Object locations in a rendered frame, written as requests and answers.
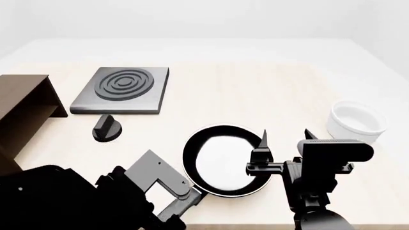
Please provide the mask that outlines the black frying pan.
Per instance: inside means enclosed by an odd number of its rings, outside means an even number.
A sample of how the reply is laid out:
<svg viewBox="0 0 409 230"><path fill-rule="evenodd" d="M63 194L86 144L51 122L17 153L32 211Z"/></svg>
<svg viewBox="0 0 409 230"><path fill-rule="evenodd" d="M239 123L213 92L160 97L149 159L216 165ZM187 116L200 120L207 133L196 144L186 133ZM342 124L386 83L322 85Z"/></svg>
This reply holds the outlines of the black frying pan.
<svg viewBox="0 0 409 230"><path fill-rule="evenodd" d="M271 176L249 176L246 165L262 136L229 124L212 125L192 134L182 154L183 170L192 182L185 200L175 199L158 217L182 216L208 194L224 198L245 197L260 191Z"/></svg>

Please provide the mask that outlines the brown open cabinet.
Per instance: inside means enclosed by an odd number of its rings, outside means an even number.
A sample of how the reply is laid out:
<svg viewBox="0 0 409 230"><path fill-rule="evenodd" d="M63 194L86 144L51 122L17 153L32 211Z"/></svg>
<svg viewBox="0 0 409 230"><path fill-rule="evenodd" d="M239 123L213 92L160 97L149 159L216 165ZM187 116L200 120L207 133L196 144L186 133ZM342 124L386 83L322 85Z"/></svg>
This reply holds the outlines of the brown open cabinet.
<svg viewBox="0 0 409 230"><path fill-rule="evenodd" d="M21 172L15 157L48 118L67 116L48 75L0 75L0 176Z"/></svg>

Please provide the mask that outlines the white round bowl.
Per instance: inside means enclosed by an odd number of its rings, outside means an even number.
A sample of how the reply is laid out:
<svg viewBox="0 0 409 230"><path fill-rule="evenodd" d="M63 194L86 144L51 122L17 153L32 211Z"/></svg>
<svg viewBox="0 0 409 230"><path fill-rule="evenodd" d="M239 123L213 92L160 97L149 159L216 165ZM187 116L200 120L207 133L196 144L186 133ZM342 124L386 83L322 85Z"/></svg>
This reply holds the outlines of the white round bowl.
<svg viewBox="0 0 409 230"><path fill-rule="evenodd" d="M358 139L372 144L388 128L386 117L376 109L356 101L337 101L331 106L326 124L334 139Z"/></svg>

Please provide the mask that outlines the black stove knob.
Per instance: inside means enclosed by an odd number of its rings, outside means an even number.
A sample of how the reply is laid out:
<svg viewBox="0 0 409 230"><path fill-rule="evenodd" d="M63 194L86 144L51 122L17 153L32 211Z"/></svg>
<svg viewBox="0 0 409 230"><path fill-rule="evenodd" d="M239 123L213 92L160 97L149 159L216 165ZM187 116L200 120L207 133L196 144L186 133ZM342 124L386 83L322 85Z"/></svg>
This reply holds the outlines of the black stove knob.
<svg viewBox="0 0 409 230"><path fill-rule="evenodd" d="M117 139L122 133L122 125L110 114L103 114L94 128L92 136L98 142L109 142Z"/></svg>

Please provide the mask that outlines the dark grey stove plate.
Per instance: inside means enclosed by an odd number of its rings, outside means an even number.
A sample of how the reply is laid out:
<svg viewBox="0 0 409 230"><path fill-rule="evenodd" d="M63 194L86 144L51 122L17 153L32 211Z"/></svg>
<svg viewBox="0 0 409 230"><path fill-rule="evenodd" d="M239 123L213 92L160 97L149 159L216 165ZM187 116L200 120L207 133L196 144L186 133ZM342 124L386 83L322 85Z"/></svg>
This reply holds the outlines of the dark grey stove plate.
<svg viewBox="0 0 409 230"><path fill-rule="evenodd" d="M170 69L100 67L70 106L72 114L159 114Z"/></svg>

